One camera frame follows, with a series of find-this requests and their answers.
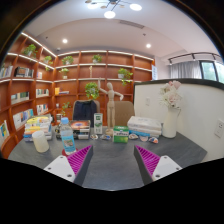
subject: clear container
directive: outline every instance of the clear container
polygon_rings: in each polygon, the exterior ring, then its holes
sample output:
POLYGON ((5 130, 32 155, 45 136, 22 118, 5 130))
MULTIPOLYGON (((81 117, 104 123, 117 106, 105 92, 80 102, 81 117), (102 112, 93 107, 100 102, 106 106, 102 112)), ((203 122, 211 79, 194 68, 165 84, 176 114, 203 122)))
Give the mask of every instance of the clear container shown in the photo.
POLYGON ((72 154, 76 151, 75 149, 75 141, 73 137, 73 130, 71 126, 68 124, 68 118, 61 118, 61 127, 60 134, 62 139, 62 144, 64 146, 65 153, 67 155, 72 154))

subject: bookshelf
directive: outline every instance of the bookshelf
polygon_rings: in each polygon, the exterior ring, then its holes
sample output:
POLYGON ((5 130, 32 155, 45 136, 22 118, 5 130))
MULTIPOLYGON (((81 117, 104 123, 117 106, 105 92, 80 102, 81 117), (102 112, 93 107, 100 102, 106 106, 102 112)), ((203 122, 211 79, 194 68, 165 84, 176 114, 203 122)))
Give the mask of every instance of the bookshelf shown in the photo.
MULTIPOLYGON (((9 77, 0 78, 0 123, 6 120, 10 133, 1 146, 1 154, 3 158, 7 159, 16 144, 22 140, 25 129, 24 125, 15 128, 13 115, 28 109, 32 109, 34 115, 37 115, 36 106, 48 104, 48 111, 44 114, 52 114, 55 121, 52 125, 57 125, 56 114, 60 113, 63 103, 70 102, 71 108, 66 109, 65 112, 68 118, 72 119, 74 102, 76 100, 88 100, 85 94, 85 85, 89 82, 97 83, 98 78, 101 78, 101 88, 107 90, 107 83, 110 82, 114 91, 124 95, 124 101, 133 102, 134 83, 152 80, 151 69, 152 65, 155 65, 155 60, 137 54, 110 50, 80 50, 55 55, 46 46, 43 46, 31 36, 22 33, 15 40, 3 63, 6 68, 13 66, 9 77), (36 46, 36 58, 22 53, 30 44, 36 46), (92 57, 95 54, 102 56, 100 63, 93 63, 92 57), (44 62, 46 56, 52 57, 53 64, 47 65, 44 62), (62 63, 62 59, 66 56, 72 56, 74 61, 71 65, 62 63), (90 77, 90 66, 92 66, 92 77, 90 77), (14 77, 17 67, 34 70, 33 77, 14 77), (62 68, 69 69, 67 79, 63 79, 59 72, 62 68), (122 86, 121 80, 118 79, 120 68, 126 68, 133 73, 131 82, 127 83, 126 86, 122 86), (38 73, 42 74, 41 79, 37 77, 38 73), (58 87, 62 91, 69 91, 69 94, 55 95, 55 88, 58 87), (48 89, 49 95, 37 97, 36 89, 48 89), (20 92, 29 92, 29 100, 11 104, 11 95, 20 92)), ((107 125, 108 97, 100 92, 96 100, 100 102, 103 125, 107 125)), ((119 101, 120 99, 115 96, 114 100, 119 101)))

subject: artist figure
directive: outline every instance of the artist figure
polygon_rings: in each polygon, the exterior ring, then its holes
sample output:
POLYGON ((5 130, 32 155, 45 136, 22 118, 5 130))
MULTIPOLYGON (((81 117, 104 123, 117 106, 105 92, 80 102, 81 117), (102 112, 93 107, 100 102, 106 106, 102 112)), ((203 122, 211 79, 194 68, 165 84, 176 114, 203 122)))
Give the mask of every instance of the artist figure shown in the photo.
POLYGON ((106 93, 108 95, 109 101, 107 103, 107 127, 106 135, 113 136, 113 127, 115 125, 115 106, 114 106, 114 95, 120 96, 120 100, 123 99, 123 95, 115 92, 113 90, 113 85, 108 82, 107 87, 109 91, 106 91, 104 89, 100 88, 100 78, 98 79, 98 89, 102 91, 103 93, 106 93))

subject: cardboard box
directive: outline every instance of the cardboard box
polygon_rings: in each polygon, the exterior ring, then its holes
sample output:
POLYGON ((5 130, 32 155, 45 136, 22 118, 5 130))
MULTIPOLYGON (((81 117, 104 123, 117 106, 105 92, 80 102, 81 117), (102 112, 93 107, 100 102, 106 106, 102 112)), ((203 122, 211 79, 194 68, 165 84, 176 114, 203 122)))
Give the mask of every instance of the cardboard box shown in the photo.
POLYGON ((113 141, 127 143, 129 129, 127 126, 114 126, 113 141))
POLYGON ((94 113, 94 133, 103 134, 103 114, 94 113))

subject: table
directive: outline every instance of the table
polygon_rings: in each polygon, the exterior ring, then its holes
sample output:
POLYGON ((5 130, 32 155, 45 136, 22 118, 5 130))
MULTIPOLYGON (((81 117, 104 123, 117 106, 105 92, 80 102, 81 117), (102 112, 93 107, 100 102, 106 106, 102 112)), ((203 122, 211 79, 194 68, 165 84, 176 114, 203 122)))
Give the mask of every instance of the table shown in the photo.
MULTIPOLYGON (((8 159, 44 169, 59 155, 62 155, 62 142, 55 136, 49 140, 50 149, 44 153, 36 151, 33 142, 21 140, 8 159)), ((76 148, 93 145, 90 160, 82 187, 99 190, 124 190, 144 186, 141 173, 134 156, 134 145, 139 145, 158 156, 167 155, 182 168, 200 163, 207 152, 177 132, 173 139, 159 137, 159 143, 142 142, 140 139, 128 140, 128 143, 114 143, 112 140, 75 140, 76 148)))

